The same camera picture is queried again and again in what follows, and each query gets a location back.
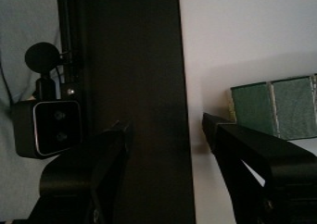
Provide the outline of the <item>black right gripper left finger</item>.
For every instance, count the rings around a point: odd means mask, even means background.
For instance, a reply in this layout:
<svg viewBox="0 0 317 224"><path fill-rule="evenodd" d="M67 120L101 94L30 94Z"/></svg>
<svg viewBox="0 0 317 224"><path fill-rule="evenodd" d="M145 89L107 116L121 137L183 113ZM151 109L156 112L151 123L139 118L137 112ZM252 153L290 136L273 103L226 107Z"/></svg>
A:
<svg viewBox="0 0 317 224"><path fill-rule="evenodd" d="M113 224L132 126L116 122L45 166L25 224Z"/></svg>

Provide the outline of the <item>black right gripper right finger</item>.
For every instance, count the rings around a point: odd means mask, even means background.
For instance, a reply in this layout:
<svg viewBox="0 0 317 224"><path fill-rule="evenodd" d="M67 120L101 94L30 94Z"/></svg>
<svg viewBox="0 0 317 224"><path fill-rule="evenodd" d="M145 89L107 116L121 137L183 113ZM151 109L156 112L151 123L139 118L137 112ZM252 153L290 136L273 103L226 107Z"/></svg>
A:
<svg viewBox="0 0 317 224"><path fill-rule="evenodd" d="M210 114L202 128L236 224L317 224L317 156Z"/></svg>

